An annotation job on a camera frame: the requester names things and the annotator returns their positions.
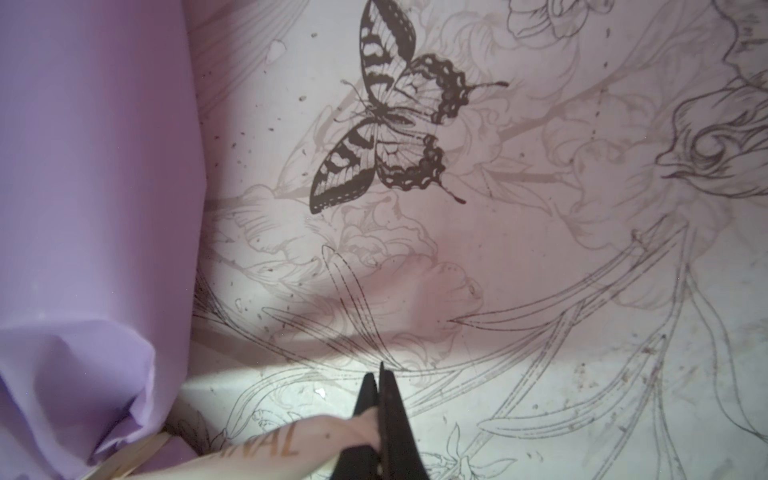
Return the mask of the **cream ribbon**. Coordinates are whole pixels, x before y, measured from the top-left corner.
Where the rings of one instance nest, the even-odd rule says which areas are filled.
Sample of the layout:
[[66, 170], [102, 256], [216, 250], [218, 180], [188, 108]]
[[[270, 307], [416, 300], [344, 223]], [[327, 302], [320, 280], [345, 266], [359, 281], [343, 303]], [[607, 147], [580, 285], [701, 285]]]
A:
[[307, 479], [329, 473], [352, 445], [350, 419], [319, 415], [177, 466], [139, 473], [132, 460], [108, 460], [87, 479]]

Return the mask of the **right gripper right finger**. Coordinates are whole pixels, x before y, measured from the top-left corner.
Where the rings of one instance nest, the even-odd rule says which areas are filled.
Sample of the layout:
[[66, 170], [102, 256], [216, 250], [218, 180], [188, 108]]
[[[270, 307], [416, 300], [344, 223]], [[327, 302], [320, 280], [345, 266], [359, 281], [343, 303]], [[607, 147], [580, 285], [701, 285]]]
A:
[[383, 480], [429, 480], [393, 371], [381, 363], [378, 383], [379, 465]]

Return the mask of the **purple pink wrapping paper sheet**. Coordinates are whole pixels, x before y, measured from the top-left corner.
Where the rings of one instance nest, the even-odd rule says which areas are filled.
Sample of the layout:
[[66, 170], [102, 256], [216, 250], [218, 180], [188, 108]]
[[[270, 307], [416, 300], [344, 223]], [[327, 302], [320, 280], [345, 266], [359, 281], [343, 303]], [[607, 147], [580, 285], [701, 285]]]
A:
[[77, 479], [185, 379], [206, 191], [178, 1], [1, 5], [1, 475]]

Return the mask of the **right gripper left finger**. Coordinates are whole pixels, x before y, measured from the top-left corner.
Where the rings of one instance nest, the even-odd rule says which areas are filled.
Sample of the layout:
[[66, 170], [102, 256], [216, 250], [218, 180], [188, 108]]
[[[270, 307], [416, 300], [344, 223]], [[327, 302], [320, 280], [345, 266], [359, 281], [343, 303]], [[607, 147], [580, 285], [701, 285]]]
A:
[[350, 419], [352, 445], [341, 451], [331, 474], [338, 479], [377, 479], [378, 448], [378, 390], [373, 373], [363, 377], [354, 413]]

